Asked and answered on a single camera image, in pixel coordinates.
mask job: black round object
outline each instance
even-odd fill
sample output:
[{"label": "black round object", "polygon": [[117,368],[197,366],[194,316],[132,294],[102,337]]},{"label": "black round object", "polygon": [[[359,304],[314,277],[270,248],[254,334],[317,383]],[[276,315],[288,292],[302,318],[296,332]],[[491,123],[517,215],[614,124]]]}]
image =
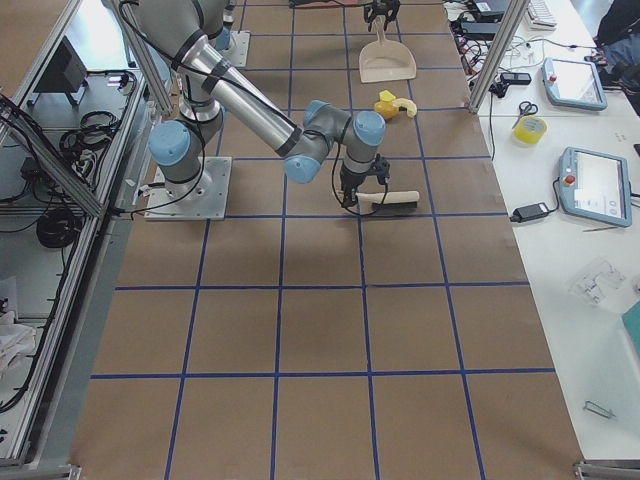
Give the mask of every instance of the black round object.
[{"label": "black round object", "polygon": [[36,235],[43,247],[64,248],[75,241],[81,229],[81,218],[66,208],[56,208],[38,219]]}]

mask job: dark clothing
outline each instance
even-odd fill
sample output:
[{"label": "dark clothing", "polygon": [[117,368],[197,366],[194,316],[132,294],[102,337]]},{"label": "dark clothing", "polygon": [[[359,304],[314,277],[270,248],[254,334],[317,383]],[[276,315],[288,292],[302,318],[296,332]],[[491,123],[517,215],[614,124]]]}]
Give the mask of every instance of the dark clothing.
[{"label": "dark clothing", "polygon": [[640,0],[613,0],[609,11],[600,21],[598,43],[611,45],[632,33],[640,33],[639,19]]}]

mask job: scissors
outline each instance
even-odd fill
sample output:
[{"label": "scissors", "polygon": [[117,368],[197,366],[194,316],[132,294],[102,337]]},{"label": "scissors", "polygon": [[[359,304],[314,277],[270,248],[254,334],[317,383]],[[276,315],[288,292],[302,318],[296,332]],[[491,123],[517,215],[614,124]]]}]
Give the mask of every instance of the scissors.
[{"label": "scissors", "polygon": [[511,130],[516,128],[516,125],[518,124],[518,122],[522,117],[526,117],[528,115],[535,115],[536,113],[538,113],[538,106],[535,103],[524,101],[524,102],[520,102],[520,105],[518,105],[518,110],[520,110],[520,115],[518,115],[518,118],[516,119],[516,123],[513,124],[513,127],[511,127]]}]

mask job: tablet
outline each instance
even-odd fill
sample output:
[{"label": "tablet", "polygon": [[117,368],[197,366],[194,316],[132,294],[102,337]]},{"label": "tablet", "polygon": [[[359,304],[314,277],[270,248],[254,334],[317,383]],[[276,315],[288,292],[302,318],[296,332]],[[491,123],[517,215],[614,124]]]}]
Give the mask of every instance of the tablet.
[{"label": "tablet", "polygon": [[553,105],[604,110],[607,99],[593,63],[547,58],[542,64],[542,81]]},{"label": "tablet", "polygon": [[567,213],[619,227],[631,225],[631,185],[624,158],[569,147],[560,157],[559,185]]}]

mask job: blue joint cap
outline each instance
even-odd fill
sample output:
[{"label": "blue joint cap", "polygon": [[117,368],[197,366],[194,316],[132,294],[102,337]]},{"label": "blue joint cap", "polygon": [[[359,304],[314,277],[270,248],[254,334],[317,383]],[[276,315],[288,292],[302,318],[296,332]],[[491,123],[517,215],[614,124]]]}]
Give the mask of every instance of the blue joint cap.
[{"label": "blue joint cap", "polygon": [[226,50],[231,43],[231,32],[227,27],[223,27],[220,35],[216,37],[216,50]]},{"label": "blue joint cap", "polygon": [[175,120],[158,125],[149,135],[149,150],[163,167],[171,167],[182,160],[190,146],[189,130]]},{"label": "blue joint cap", "polygon": [[370,147],[377,147],[382,143],[387,124],[384,118],[376,112],[360,112],[353,122],[356,136]]},{"label": "blue joint cap", "polygon": [[313,120],[313,117],[316,116],[316,113],[318,113],[318,110],[320,110],[322,107],[326,105],[329,105],[329,104],[327,102],[322,102],[320,100],[312,100],[309,106],[307,107],[307,111],[304,113],[304,119],[302,120],[302,125],[307,127],[309,123],[311,123],[311,120]]},{"label": "blue joint cap", "polygon": [[309,183],[320,171],[320,162],[305,155],[293,155],[284,161],[284,173],[296,183]]}]

